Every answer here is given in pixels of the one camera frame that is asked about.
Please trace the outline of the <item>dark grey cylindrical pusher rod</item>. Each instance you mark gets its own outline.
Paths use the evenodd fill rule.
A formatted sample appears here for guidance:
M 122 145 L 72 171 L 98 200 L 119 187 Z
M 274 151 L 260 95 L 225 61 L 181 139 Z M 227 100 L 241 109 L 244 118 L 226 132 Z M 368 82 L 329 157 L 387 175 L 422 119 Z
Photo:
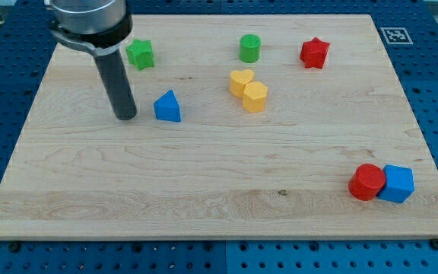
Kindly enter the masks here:
M 120 52 L 116 50 L 104 56 L 96 56 L 94 61 L 116 118 L 134 118 L 137 108 Z

